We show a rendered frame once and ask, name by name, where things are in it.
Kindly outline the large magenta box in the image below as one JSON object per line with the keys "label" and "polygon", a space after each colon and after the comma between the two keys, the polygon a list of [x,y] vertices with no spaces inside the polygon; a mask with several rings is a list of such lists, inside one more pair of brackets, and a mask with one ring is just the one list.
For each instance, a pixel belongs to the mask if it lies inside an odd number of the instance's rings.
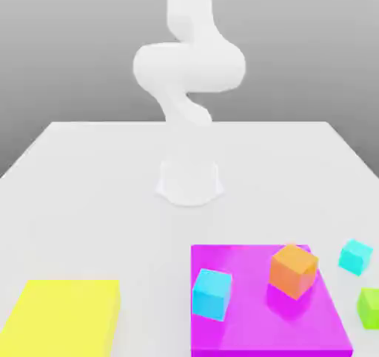
{"label": "large magenta box", "polygon": [[293,300],[269,285],[278,244],[191,246],[191,279],[202,268],[232,276],[223,321],[191,317],[191,357],[352,357],[353,347],[321,274]]}

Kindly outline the small cyan cube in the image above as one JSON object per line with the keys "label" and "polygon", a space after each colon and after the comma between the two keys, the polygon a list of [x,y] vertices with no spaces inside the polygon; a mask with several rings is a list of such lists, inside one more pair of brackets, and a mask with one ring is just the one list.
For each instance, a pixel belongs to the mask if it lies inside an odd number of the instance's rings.
{"label": "small cyan cube", "polygon": [[338,266],[360,276],[368,267],[372,252],[372,247],[351,239],[341,249]]}

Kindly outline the small green cube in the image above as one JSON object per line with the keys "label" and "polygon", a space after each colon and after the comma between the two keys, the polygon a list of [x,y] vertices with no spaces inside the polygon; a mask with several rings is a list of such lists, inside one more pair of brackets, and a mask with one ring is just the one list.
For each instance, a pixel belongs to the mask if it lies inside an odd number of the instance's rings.
{"label": "small green cube", "polygon": [[379,330],[379,288],[361,288],[357,311],[365,329]]}

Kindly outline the large yellow box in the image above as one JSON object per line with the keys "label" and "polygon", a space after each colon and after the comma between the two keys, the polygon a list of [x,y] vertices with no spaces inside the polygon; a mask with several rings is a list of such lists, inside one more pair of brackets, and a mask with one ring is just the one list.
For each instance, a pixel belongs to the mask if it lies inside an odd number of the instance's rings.
{"label": "large yellow box", "polygon": [[29,280],[0,331],[0,357],[111,357],[118,280]]}

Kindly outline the small orange cube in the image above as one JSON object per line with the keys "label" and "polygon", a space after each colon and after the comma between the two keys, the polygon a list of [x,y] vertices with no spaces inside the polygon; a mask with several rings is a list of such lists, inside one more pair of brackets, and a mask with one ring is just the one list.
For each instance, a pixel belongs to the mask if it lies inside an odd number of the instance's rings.
{"label": "small orange cube", "polygon": [[282,247],[271,258],[269,284],[298,300],[315,282],[318,257],[295,244]]}

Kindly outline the small blue cube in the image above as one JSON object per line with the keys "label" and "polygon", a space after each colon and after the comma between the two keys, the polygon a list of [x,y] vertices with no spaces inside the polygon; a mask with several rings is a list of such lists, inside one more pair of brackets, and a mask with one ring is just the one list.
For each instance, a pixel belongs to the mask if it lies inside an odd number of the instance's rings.
{"label": "small blue cube", "polygon": [[192,287],[192,314],[223,321],[231,292],[231,274],[201,268]]}

